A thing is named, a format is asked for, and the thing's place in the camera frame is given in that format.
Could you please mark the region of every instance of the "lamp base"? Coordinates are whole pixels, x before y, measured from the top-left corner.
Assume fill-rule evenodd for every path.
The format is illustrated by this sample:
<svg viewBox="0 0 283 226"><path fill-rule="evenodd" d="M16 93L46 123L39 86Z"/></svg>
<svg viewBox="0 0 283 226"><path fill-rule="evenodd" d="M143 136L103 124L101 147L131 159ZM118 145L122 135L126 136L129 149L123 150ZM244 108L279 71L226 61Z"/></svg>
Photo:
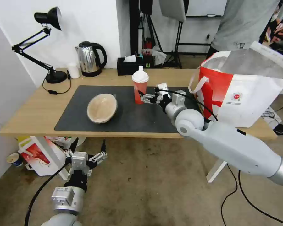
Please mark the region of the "lamp base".
<svg viewBox="0 0 283 226"><path fill-rule="evenodd" d="M67 79L67 74L63 71L56 71L56 72L49 71L46 76L46 82L50 84L60 83L65 81L66 79Z"/></svg>

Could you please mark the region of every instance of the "white cup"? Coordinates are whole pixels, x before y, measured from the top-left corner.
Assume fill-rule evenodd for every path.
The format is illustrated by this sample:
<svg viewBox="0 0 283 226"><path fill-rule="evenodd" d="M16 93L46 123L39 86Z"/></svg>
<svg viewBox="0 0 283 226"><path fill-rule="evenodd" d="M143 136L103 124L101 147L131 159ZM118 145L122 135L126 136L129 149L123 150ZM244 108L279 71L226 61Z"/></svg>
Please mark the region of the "white cup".
<svg viewBox="0 0 283 226"><path fill-rule="evenodd" d="M78 69L78 66L77 66L76 63L67 64L67 69L69 71L71 78L79 78L80 77L79 69Z"/></svg>

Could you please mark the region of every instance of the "stainless steel kettle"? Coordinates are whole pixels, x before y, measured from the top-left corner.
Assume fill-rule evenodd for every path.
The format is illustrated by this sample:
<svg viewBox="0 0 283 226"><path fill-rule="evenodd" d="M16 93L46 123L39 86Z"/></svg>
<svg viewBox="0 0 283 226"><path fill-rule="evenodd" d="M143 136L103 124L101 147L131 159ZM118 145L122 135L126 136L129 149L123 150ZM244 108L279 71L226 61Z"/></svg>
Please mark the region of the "stainless steel kettle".
<svg viewBox="0 0 283 226"><path fill-rule="evenodd" d="M107 63L107 54L100 44L84 41L80 43L78 47L75 47L75 49L78 54L82 75L94 77L102 72L102 68L104 68ZM101 50L104 56L103 63L100 62L97 49Z"/></svg>

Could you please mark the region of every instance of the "wooden bowl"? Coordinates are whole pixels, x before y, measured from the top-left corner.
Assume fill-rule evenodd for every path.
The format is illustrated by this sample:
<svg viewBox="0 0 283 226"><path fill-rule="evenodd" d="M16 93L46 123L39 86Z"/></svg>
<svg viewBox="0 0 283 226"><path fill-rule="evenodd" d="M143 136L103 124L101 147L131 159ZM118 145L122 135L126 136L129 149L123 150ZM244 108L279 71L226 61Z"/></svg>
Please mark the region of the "wooden bowl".
<svg viewBox="0 0 283 226"><path fill-rule="evenodd" d="M111 94L99 94L87 106L87 116L94 123L105 123L115 114L117 100Z"/></svg>

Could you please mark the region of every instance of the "shopping bag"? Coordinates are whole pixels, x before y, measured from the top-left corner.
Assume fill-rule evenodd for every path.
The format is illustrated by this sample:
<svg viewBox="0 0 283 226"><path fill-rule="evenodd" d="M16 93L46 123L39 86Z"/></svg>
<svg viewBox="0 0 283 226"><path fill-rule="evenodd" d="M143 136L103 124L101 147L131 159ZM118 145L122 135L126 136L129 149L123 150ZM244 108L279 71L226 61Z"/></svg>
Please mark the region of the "shopping bag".
<svg viewBox="0 0 283 226"><path fill-rule="evenodd" d="M283 56L257 42L247 51L236 54L236 59L229 57L230 51L215 53L201 64L196 88L191 89L193 77L189 84L190 93L196 93L219 121L235 127L252 126L283 89ZM232 73L222 72L224 68ZM252 68L262 74L252 73ZM235 70L249 74L235 74ZM210 111L202 109L205 118L215 120Z"/></svg>

